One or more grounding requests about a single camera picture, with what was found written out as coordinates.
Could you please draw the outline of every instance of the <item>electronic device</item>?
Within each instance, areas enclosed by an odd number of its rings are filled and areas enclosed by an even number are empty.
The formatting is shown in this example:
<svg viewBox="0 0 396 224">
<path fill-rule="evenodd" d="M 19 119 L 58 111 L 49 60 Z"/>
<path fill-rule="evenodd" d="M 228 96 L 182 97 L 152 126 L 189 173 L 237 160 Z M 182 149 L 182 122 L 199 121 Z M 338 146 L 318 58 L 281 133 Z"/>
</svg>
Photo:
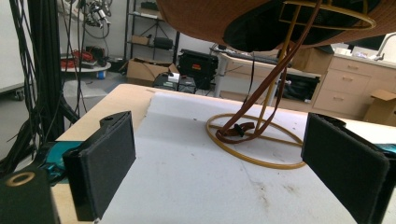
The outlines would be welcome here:
<svg viewBox="0 0 396 224">
<path fill-rule="evenodd" d="M 174 74 L 171 72 L 164 72 L 164 73 L 159 74 L 154 79 L 152 87 L 157 88 L 157 89 L 176 91 L 178 82 L 175 82 L 174 80 L 172 80 L 173 76 L 174 76 Z"/>
<path fill-rule="evenodd" d="M 31 165 L 0 180 L 0 222 L 59 223 L 50 185 L 65 175 L 78 220 L 100 220 L 134 160 L 130 111 L 101 119 L 84 142 L 47 143 Z"/>
<path fill-rule="evenodd" d="M 219 65 L 217 56 L 189 49 L 182 49 L 178 56 L 177 70 L 182 76 L 193 77 L 197 89 L 210 90 Z"/>
<path fill-rule="evenodd" d="M 173 40 L 166 37 L 155 37 L 154 48 L 156 49 L 171 49 L 173 47 Z"/>
<path fill-rule="evenodd" d="M 155 3 L 155 2 L 147 2 L 147 1 L 146 2 L 142 2 L 140 4 L 140 6 L 142 8 L 158 11 L 158 6 L 157 6 L 157 3 Z"/>
<path fill-rule="evenodd" d="M 195 86 L 194 78 L 186 76 L 181 77 L 178 82 L 177 91 L 195 94 L 197 87 Z"/>
<path fill-rule="evenodd" d="M 358 223 L 381 223 L 396 185 L 395 152 L 309 113 L 302 158 Z"/>
</svg>

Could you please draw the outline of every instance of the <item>black cable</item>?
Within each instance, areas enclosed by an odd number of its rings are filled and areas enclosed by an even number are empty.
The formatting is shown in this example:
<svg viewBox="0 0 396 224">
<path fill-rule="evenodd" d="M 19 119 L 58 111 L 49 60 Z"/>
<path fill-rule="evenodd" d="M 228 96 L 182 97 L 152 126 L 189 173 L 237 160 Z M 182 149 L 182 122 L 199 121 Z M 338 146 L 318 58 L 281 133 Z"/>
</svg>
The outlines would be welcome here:
<svg viewBox="0 0 396 224">
<path fill-rule="evenodd" d="M 71 17 L 69 17 L 69 26 L 67 27 L 66 21 L 65 21 L 65 17 L 64 17 L 64 26 L 66 29 L 66 34 L 67 34 L 67 47 L 66 47 L 66 52 L 67 52 L 67 56 L 66 56 L 66 60 L 68 60 L 68 51 L 69 49 L 71 51 L 73 51 L 72 47 L 71 47 L 71 43 L 70 43 L 70 29 L 71 29 Z M 50 121 L 49 124 L 49 131 L 47 132 L 47 134 L 44 136 L 44 142 L 47 142 L 47 138 L 50 134 L 50 130 L 52 129 L 52 125 L 54 124 L 55 120 L 56 120 L 56 115 L 59 113 L 59 108 L 61 106 L 61 102 L 62 102 L 62 98 L 63 95 L 61 94 L 58 98 L 57 104 L 56 104 L 56 109 L 55 109 L 55 113 L 54 113 L 54 117 L 52 118 L 52 120 Z"/>
<path fill-rule="evenodd" d="M 41 68 L 43 63 L 40 62 L 40 56 L 43 55 L 41 52 L 43 49 L 42 47 L 47 43 L 44 43 L 42 39 L 32 38 L 31 27 L 28 22 L 31 20 L 27 20 L 24 1 L 9 0 L 9 3 L 19 41 L 21 68 L 24 75 L 24 90 L 25 95 L 27 96 L 25 97 L 25 104 L 28 109 L 29 119 L 22 124 L 17 134 L 17 139 L 7 156 L 0 161 L 0 177 L 13 172 L 19 162 L 27 155 L 32 154 L 32 157 L 34 156 L 33 153 L 38 149 L 38 147 L 41 147 L 46 142 L 47 136 L 51 133 L 51 127 L 54 121 L 53 118 L 48 117 L 50 109 L 46 105 L 47 102 L 44 102 L 43 98 L 40 97 L 40 95 L 48 94 L 48 90 L 45 89 L 45 85 L 41 84 L 43 83 L 44 76 L 43 69 Z M 30 5 L 30 2 L 28 6 L 29 9 L 33 8 L 33 6 Z M 48 5 L 45 5 L 45 1 L 40 1 L 40 6 L 35 7 L 39 8 L 40 11 L 43 11 L 43 9 L 44 11 L 50 10 L 50 8 L 44 8 L 47 6 Z M 42 24 L 44 16 L 44 14 L 40 14 L 38 17 L 33 19 L 36 20 L 36 23 Z M 32 43 L 31 49 L 30 46 L 28 47 L 27 45 L 27 37 L 30 38 L 29 41 Z M 68 43 L 70 44 L 70 33 L 68 35 Z M 63 95 L 57 102 L 58 106 L 55 109 L 55 115 L 59 113 L 58 109 L 62 99 Z M 43 133 L 44 121 L 50 121 L 47 133 Z"/>
<path fill-rule="evenodd" d="M 106 33 L 106 35 L 104 35 L 104 36 L 95 36 L 95 35 L 91 34 L 91 33 L 88 31 L 87 28 L 84 28 L 84 30 L 85 30 L 85 32 L 87 32 L 88 35 L 90 35 L 91 37 L 93 37 L 93 38 L 95 38 L 95 39 L 104 39 L 104 38 L 106 38 L 106 37 L 110 34 L 110 23 L 107 24 L 107 33 Z"/>
<path fill-rule="evenodd" d="M 242 103 L 242 106 L 244 106 L 244 104 L 247 102 L 248 97 L 250 95 L 250 91 L 251 91 L 251 86 L 253 85 L 253 78 L 254 78 L 254 63 L 256 62 L 256 59 L 254 57 L 254 52 L 253 52 L 253 60 L 252 60 L 252 64 L 251 64 L 251 73 L 250 73 L 250 84 L 248 86 L 248 91 L 247 91 L 247 97 L 244 100 L 244 103 Z"/>
<path fill-rule="evenodd" d="M 109 50 L 108 50 L 108 44 L 107 44 L 106 37 L 105 37 L 105 30 L 102 30 L 102 35 L 103 35 L 103 40 L 105 41 L 105 45 L 106 45 L 106 57 L 108 58 Z"/>
<path fill-rule="evenodd" d="M 83 22 L 82 26 L 83 26 L 82 28 L 84 31 L 85 30 L 85 22 Z M 79 20 L 78 20 L 78 40 L 79 40 Z M 78 41 L 78 52 L 80 52 L 80 56 L 79 56 L 80 59 L 82 59 L 82 49 L 84 48 L 84 42 L 85 42 L 85 32 L 82 32 L 81 47 L 80 47 L 79 41 Z M 82 68 L 81 63 L 82 63 L 82 60 L 79 60 L 79 73 L 80 74 L 81 74 L 81 68 Z M 77 104 L 76 104 L 74 111 L 75 111 L 75 113 L 77 113 L 80 116 L 79 102 L 82 101 L 85 113 L 87 113 L 87 108 L 85 106 L 84 94 L 81 89 L 81 76 L 77 76 L 77 82 L 78 82 Z"/>
<path fill-rule="evenodd" d="M 79 76 L 77 76 L 77 83 L 78 83 L 78 88 L 77 88 L 77 105 L 76 105 L 76 109 L 75 109 L 75 113 L 77 111 L 77 114 L 80 116 L 80 112 L 79 112 L 79 99 L 80 99 L 80 95 L 82 94 L 81 91 L 81 69 L 82 69 L 82 44 L 79 44 L 79 10 L 80 8 L 78 8 L 78 22 L 77 22 L 77 39 L 78 39 L 78 74 Z"/>
<path fill-rule="evenodd" d="M 77 26 L 79 26 L 79 9 L 78 9 L 78 20 L 77 20 Z M 70 42 L 70 30 L 71 30 L 71 16 L 69 17 L 69 21 L 66 22 L 65 16 L 64 16 L 64 27 L 66 30 L 66 34 L 67 34 L 67 47 L 66 47 L 66 60 L 69 60 L 69 50 L 70 52 L 73 52 L 73 48 L 71 46 L 71 42 Z M 76 80 L 78 79 L 78 64 L 76 64 L 76 60 L 73 59 L 73 63 L 74 63 L 74 74 L 76 77 Z M 63 78 L 63 83 L 62 83 L 62 90 L 64 89 L 64 83 L 65 83 L 65 77 Z"/>
</svg>

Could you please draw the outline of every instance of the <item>cabinet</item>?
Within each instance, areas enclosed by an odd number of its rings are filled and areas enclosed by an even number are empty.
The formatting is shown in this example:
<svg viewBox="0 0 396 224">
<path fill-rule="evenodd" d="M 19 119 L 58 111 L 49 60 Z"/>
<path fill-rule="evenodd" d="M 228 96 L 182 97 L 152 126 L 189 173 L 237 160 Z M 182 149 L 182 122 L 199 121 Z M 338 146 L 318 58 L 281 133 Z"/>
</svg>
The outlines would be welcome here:
<svg viewBox="0 0 396 224">
<path fill-rule="evenodd" d="M 333 57 L 314 108 L 362 119 L 377 89 L 393 91 L 396 70 L 354 59 Z"/>
<path fill-rule="evenodd" d="M 137 57 L 137 48 L 145 48 L 151 51 L 151 59 L 155 60 L 158 50 L 168 50 L 172 54 L 172 62 L 177 61 L 178 41 L 180 39 L 180 32 L 173 30 L 165 21 L 161 19 L 161 14 L 158 11 L 140 8 L 137 5 L 137 0 L 127 1 L 126 21 L 125 21 L 125 39 L 124 39 L 124 60 Z M 132 35 L 151 36 L 147 45 L 132 43 Z M 156 48 L 152 40 L 155 37 L 165 37 L 173 40 L 173 47 L 171 49 Z"/>
</svg>

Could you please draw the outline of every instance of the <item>cardboard box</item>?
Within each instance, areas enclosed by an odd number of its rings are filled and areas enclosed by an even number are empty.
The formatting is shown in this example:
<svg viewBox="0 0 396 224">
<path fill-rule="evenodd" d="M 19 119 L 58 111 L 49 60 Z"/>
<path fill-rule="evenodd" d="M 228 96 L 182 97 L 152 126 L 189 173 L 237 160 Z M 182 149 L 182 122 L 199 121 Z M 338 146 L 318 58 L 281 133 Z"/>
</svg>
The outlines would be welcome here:
<svg viewBox="0 0 396 224">
<path fill-rule="evenodd" d="M 322 49 L 299 49 L 291 67 L 307 73 L 326 75 L 333 55 Z"/>
<path fill-rule="evenodd" d="M 145 36 L 141 35 L 132 35 L 132 43 L 134 44 L 141 44 L 141 45 L 148 45 L 149 39 Z"/>
<path fill-rule="evenodd" d="M 152 87 L 155 78 L 164 72 L 178 73 L 172 63 L 133 58 L 128 62 L 128 83 Z"/>
<path fill-rule="evenodd" d="M 396 127 L 396 94 L 376 90 L 371 95 L 374 100 L 363 120 Z"/>
</svg>

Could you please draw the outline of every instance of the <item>floor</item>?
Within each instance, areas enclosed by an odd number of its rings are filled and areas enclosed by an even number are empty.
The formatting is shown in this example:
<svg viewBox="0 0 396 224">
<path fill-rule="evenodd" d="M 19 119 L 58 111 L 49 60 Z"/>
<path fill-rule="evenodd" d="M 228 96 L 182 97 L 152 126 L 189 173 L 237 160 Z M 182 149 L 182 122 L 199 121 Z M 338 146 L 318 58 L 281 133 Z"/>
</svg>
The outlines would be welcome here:
<svg viewBox="0 0 396 224">
<path fill-rule="evenodd" d="M 77 99 L 74 93 L 75 79 L 72 75 L 67 75 L 64 96 L 66 102 L 72 108 L 77 105 Z M 81 76 L 82 92 L 85 95 L 84 105 L 88 110 L 102 100 L 107 93 L 111 92 L 121 83 L 126 83 L 125 76 L 119 73 L 107 73 L 105 79 L 96 78 L 95 74 L 85 74 Z M 198 90 L 196 94 L 212 96 L 213 91 Z M 86 112 L 83 103 L 80 102 L 80 115 Z M 24 101 L 18 101 L 15 98 L 15 92 L 0 94 L 0 160 L 2 160 L 12 148 L 15 142 L 15 136 L 22 124 L 28 119 L 28 113 Z M 66 129 L 70 122 L 65 121 Z"/>
</svg>

